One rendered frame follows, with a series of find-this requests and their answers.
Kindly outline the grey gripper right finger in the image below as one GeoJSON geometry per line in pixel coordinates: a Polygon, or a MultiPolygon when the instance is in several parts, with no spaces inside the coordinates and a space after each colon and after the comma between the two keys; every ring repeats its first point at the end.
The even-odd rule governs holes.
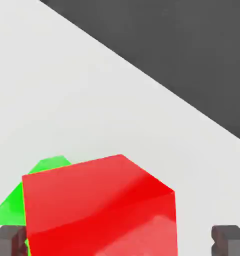
{"type": "Polygon", "coordinates": [[[240,228],[237,225],[214,225],[211,256],[240,256],[240,228]]]}

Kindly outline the small green cube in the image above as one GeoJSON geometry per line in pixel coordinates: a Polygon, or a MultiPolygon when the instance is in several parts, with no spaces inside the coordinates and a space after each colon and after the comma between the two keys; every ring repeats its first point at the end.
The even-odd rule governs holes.
{"type": "MultiPolygon", "coordinates": [[[[29,173],[58,169],[70,164],[64,156],[55,156],[39,161],[29,173]]],[[[0,225],[24,226],[25,224],[23,184],[20,182],[0,204],[0,225]]]]}

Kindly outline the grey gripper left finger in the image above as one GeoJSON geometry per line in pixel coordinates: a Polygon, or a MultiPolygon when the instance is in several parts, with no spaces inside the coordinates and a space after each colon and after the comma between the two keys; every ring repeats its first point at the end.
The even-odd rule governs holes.
{"type": "Polygon", "coordinates": [[[0,227],[0,256],[28,256],[26,227],[3,225],[0,227]]]}

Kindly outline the small red cube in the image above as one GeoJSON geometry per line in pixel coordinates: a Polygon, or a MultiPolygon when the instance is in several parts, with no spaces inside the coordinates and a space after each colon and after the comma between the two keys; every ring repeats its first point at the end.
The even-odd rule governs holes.
{"type": "Polygon", "coordinates": [[[178,256],[174,191],[121,154],[22,181],[32,256],[178,256]]]}

